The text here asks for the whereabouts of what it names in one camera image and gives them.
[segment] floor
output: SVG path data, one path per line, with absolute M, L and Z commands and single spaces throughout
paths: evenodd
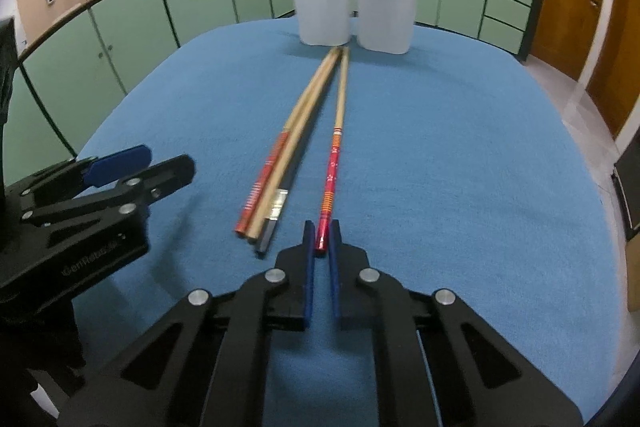
M 626 309 L 625 233 L 618 198 L 610 178 L 613 164 L 620 152 L 593 100 L 582 86 L 535 57 L 529 57 L 525 67 L 556 106 L 562 123 L 580 148 L 593 181 L 598 186 L 607 224 L 616 246 L 618 291 L 623 308 L 619 310 L 622 327 L 618 359 L 609 384 L 609 391 L 612 393 L 640 349 L 640 312 L 630 314 Z

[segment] metal screw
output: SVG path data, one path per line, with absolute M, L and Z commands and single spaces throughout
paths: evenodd
M 118 212 L 121 214 L 130 214 L 136 209 L 135 203 L 125 203 L 118 209 Z
M 187 297 L 189 302 L 194 306 L 202 306 L 209 300 L 209 294 L 206 290 L 194 290 Z
M 264 278 L 267 279 L 271 283 L 281 282 L 286 277 L 286 273 L 284 270 L 280 268 L 271 268 L 264 273 Z
M 436 291 L 436 301 L 438 301 L 443 306 L 449 306 L 450 304 L 453 304 L 455 300 L 456 294 L 451 290 L 442 289 Z
M 380 279 L 380 272 L 374 268 L 364 268 L 360 270 L 359 277 L 364 282 L 375 282 Z

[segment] blue tablecloth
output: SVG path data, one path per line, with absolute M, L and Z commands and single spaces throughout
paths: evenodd
M 449 287 L 574 400 L 606 398 L 619 329 L 612 244 L 596 187 L 558 113 L 511 55 L 416 28 L 395 56 L 351 43 L 334 217 L 344 240 L 407 288 Z M 274 138 L 325 48 L 296 20 L 226 26 L 175 52 L 82 151 L 148 144 L 196 161 L 189 187 L 152 206 L 152 248 L 75 299 L 92 374 L 191 289 L 232 291 L 317 221 L 337 82 L 271 254 L 232 233 Z M 337 331 L 316 263 L 312 326 L 273 337 L 266 426 L 373 426 L 369 335 Z

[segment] table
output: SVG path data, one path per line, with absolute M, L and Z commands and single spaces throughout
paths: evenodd
M 406 55 L 351 43 L 334 217 L 347 243 L 407 288 L 459 293 L 591 417 L 607 396 L 620 298 L 604 211 L 577 146 L 534 79 L 482 42 L 415 29 Z M 81 156 L 139 143 L 196 161 L 151 207 L 150 252 L 75 299 L 93 374 L 191 289 L 214 295 L 273 266 L 317 221 L 337 82 L 265 260 L 232 233 L 325 48 L 295 19 L 226 26 L 175 52 Z M 369 335 L 337 331 L 316 263 L 312 325 L 273 335 L 265 426 L 377 425 Z

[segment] tiled floor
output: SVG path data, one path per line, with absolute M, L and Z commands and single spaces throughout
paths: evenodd
M 618 312 L 622 328 L 616 368 L 609 384 L 609 390 L 613 392 L 640 349 L 640 312 L 630 314 L 626 310 L 625 234 L 618 197 L 610 177 L 613 163 L 620 152 L 593 101 L 577 82 L 535 57 L 529 57 L 525 66 L 548 94 L 560 113 L 562 122 L 582 151 L 591 176 L 598 186 L 613 243 L 617 247 L 617 291 L 620 292 L 622 301 L 622 308 Z

